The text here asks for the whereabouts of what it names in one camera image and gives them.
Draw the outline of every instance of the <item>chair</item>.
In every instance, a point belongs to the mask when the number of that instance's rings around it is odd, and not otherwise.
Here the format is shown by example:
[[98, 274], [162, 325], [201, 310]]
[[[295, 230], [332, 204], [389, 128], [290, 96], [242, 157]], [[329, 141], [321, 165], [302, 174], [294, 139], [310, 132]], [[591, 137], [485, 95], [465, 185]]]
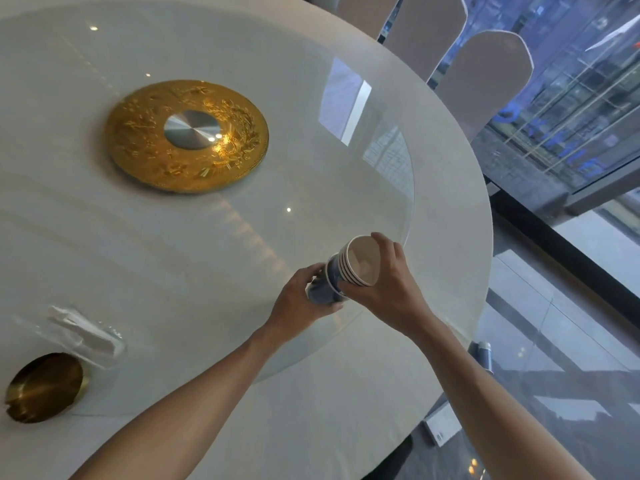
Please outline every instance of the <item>chair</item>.
[[462, 46], [435, 92], [471, 141], [532, 72], [531, 54], [519, 35], [487, 30]]
[[340, 0], [335, 14], [377, 40], [396, 3], [398, 0]]
[[464, 0], [404, 0], [384, 46], [426, 82], [466, 22]]

